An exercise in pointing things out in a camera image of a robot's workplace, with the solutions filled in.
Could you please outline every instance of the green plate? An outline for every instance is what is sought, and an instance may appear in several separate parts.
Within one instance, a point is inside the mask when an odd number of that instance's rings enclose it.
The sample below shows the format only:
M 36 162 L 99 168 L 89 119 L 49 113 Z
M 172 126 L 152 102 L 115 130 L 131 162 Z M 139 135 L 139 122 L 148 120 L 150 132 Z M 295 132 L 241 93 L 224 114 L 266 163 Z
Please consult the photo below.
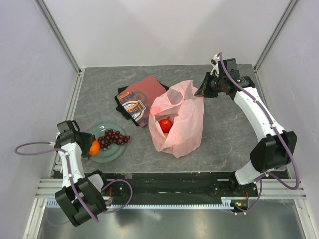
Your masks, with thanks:
M 95 138 L 98 139 L 99 137 L 104 135 L 104 131 L 106 129 L 112 129 L 114 131 L 119 131 L 121 133 L 121 135 L 125 135 L 124 130 L 119 127 L 116 124 L 113 123 L 104 123 L 104 124 L 100 124 L 98 126 L 95 126 L 93 129 L 90 130 L 91 134 L 95 135 Z M 116 158 L 118 158 L 124 151 L 126 147 L 126 144 L 124 145 L 117 145 L 112 143 L 111 144 L 111 148 L 103 151 L 100 149 L 100 152 L 95 155 L 90 157 L 90 159 L 92 159 L 94 162 L 98 162 L 98 163 L 107 163 L 110 162 Z

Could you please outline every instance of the wall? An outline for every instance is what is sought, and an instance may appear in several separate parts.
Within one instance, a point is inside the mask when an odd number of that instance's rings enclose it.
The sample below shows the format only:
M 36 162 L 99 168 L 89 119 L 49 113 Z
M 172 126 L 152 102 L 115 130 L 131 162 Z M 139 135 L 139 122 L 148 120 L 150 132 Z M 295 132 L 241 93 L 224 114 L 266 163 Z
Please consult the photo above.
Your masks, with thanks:
M 301 181 L 319 223 L 319 2 L 299 1 L 259 76 L 273 115 L 298 141 Z
M 0 238 L 20 239 L 52 155 L 14 148 L 55 139 L 76 74 L 33 0 L 1 1 L 0 32 Z
M 45 0 L 81 67 L 255 63 L 289 0 Z

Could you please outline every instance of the red apple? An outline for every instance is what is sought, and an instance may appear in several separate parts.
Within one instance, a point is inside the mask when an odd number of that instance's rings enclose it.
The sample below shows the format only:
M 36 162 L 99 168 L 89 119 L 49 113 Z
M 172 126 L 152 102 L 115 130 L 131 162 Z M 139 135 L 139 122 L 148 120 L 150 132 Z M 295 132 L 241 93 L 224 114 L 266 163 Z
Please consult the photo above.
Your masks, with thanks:
M 173 123 L 169 119 L 162 119 L 159 121 L 159 125 L 163 133 L 168 133 L 173 126 Z

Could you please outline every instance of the bunch of grapes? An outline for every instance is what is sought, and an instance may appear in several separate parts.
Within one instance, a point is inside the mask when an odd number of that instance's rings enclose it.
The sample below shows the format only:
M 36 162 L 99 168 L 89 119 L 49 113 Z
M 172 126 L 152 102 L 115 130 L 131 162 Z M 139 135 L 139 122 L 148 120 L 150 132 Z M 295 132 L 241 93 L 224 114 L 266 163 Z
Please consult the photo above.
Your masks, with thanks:
M 98 138 L 101 149 L 104 151 L 111 148 L 111 143 L 117 145 L 124 145 L 129 141 L 131 137 L 128 135 L 121 135 L 119 131 L 114 131 L 112 129 L 106 129 L 105 134 L 102 137 Z

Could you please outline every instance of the pink plastic bag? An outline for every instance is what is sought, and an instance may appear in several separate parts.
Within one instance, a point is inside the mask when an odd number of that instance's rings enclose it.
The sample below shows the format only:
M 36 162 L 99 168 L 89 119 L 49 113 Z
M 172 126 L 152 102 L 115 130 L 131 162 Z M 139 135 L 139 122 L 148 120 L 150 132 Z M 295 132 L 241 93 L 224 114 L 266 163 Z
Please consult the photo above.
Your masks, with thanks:
M 194 96 L 196 91 L 193 81 L 182 81 L 155 99 L 150 110 L 149 129 L 157 151 L 179 158 L 200 146 L 204 98 Z M 167 138 L 159 124 L 164 118 L 173 122 Z

